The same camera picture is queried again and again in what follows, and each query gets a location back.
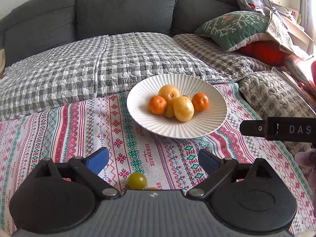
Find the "throw pillow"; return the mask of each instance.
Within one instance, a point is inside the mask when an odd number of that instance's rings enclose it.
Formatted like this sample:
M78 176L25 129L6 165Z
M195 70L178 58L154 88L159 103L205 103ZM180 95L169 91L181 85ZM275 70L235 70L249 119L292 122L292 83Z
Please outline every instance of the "throw pillow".
M273 38L265 31L270 16L252 11L234 11L204 23L194 33L212 38L225 51L234 51L255 41Z

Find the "hand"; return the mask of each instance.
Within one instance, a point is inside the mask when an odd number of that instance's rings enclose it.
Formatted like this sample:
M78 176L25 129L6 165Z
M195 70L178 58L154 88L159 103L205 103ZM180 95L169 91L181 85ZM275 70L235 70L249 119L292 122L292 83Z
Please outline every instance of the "hand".
M316 169L312 164L311 157L316 153L316 150L308 151L308 152L298 152L295 154L295 161L299 166L308 166L312 168L312 172L308 178L308 184L312 188L312 205L314 207L314 217L316 217Z

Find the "green tomato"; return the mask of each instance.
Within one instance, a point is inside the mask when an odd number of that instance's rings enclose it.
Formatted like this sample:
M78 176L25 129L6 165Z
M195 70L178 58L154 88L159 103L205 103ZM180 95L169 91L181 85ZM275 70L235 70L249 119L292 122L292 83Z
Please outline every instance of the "green tomato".
M127 184L131 189L142 190L147 186L147 178L144 174L135 172L128 177Z

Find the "bird embroidery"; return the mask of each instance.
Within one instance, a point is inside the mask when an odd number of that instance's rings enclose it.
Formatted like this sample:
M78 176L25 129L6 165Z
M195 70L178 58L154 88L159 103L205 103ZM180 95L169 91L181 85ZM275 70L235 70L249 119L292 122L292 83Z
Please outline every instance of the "bird embroidery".
M235 19L235 18L236 18L235 16L226 16L223 18L222 24L225 25L227 21Z

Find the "orange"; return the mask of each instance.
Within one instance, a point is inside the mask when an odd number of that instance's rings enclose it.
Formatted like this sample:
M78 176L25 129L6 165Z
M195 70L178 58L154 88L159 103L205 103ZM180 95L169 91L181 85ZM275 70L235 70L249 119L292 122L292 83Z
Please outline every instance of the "orange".
M158 95L166 100L168 106L171 106L173 101L180 96L180 91L173 85L165 85L160 88Z
M151 97L151 99L148 102L148 110L156 115L163 114L165 112L166 107L167 102L161 96Z
M205 111L209 107L209 98L205 93L199 92L192 97L195 111Z

